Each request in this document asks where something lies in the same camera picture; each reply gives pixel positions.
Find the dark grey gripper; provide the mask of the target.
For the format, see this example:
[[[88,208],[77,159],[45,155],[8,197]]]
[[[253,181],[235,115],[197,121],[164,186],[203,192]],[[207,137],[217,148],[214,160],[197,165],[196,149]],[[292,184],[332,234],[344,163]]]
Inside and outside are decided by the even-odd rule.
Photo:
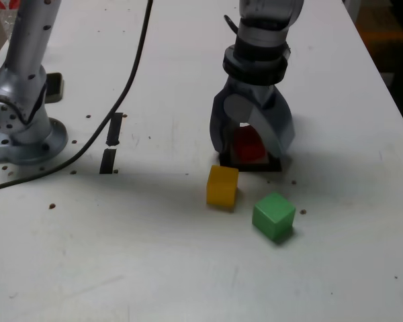
[[[228,77],[214,97],[210,118],[210,137],[219,154],[227,150],[226,128],[231,120],[252,126],[274,157],[282,157],[295,136],[289,106],[273,85],[251,85]]]

